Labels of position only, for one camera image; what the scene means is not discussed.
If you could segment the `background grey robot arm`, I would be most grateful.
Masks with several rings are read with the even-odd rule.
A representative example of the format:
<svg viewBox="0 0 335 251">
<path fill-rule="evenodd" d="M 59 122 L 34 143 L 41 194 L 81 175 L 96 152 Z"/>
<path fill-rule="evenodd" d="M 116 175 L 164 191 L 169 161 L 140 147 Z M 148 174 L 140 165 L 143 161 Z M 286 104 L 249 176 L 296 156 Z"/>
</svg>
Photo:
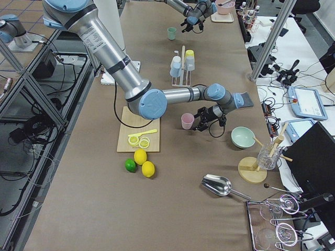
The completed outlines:
<svg viewBox="0 0 335 251">
<path fill-rule="evenodd" d="M 16 15 L 6 14 L 1 16 L 1 40 L 4 43 L 10 43 L 26 33 L 26 29 Z"/>
</svg>

